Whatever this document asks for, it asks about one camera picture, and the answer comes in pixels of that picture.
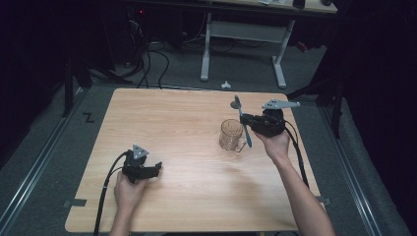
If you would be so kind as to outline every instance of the desk top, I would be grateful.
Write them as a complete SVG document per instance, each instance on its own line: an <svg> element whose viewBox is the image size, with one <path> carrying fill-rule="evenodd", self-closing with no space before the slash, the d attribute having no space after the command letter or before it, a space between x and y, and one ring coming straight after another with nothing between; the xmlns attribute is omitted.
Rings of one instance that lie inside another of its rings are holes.
<svg viewBox="0 0 417 236"><path fill-rule="evenodd" d="M270 7L270 8L282 8L303 12L317 12L317 13L336 13L337 8L334 4L330 6L325 6L321 0L306 0L306 5L303 10L299 10L292 6L293 0L286 0L284 3L279 3L278 1L272 1L268 5L262 4L259 0L211 0L212 2L220 3L230 3L230 4L240 4L240 5L253 5L257 7Z"/></svg>
<svg viewBox="0 0 417 236"><path fill-rule="evenodd" d="M92 232L102 184L112 163L133 144L149 151L145 166L162 161L157 178L149 180L134 216L135 232L279 231L296 230L279 174L262 142L249 129L253 147L240 153L221 149L220 125L238 119L230 107L234 95L242 111L262 114L262 104L284 94L169 89L117 89L80 183L66 229ZM285 119L295 129L290 108ZM314 195L320 192L301 137L299 146ZM298 169L295 149L289 156ZM122 158L117 166L123 165ZM116 175L109 183L100 231L109 231L116 212L113 195Z"/></svg>

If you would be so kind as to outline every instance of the mug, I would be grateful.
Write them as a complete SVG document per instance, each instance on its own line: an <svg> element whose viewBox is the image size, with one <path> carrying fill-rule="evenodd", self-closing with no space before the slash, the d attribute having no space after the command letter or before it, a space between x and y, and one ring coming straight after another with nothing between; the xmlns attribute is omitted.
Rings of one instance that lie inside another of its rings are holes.
<svg viewBox="0 0 417 236"><path fill-rule="evenodd" d="M225 150L240 152L246 144L242 137L243 126L238 120L228 119L221 123L220 146Z"/></svg>

